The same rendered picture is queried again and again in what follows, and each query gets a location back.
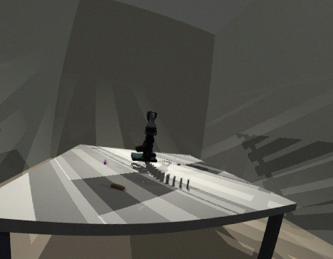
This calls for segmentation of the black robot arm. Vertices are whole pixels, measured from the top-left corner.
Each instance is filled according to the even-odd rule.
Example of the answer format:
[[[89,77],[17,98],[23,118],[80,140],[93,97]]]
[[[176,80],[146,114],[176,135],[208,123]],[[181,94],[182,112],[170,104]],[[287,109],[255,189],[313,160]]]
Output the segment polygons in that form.
[[[154,123],[154,120],[156,119],[157,117],[157,113],[155,111],[147,111],[147,120],[148,120],[148,123],[147,123],[147,126],[145,126],[145,140],[143,142],[144,143],[147,143],[147,144],[153,144],[154,142],[154,135],[157,135],[157,129],[156,129],[156,124]],[[145,144],[144,145],[141,145],[141,146],[137,146],[135,147],[135,150],[137,153],[141,152],[141,151],[146,151],[146,146]]]

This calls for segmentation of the brown rectangular block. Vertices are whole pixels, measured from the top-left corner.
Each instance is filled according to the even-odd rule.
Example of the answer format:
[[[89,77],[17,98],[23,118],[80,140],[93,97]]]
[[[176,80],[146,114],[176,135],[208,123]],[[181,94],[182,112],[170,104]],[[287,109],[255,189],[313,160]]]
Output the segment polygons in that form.
[[[120,185],[118,185],[116,183],[111,184],[111,188],[115,188],[115,189],[118,189],[120,191],[123,191],[125,189],[124,186],[120,186]]]

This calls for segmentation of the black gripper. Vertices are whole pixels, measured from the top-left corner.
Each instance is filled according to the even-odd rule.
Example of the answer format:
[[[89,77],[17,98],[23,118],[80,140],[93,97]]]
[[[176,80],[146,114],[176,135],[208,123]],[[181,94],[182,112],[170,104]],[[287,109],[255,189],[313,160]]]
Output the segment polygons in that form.
[[[144,143],[144,144],[146,146],[146,151],[141,151],[141,152],[143,152],[142,155],[144,156],[144,160],[145,160],[145,164],[146,164],[146,162],[149,162],[151,158],[156,158],[156,154],[152,151],[153,144],[150,144],[150,145],[147,143]]]

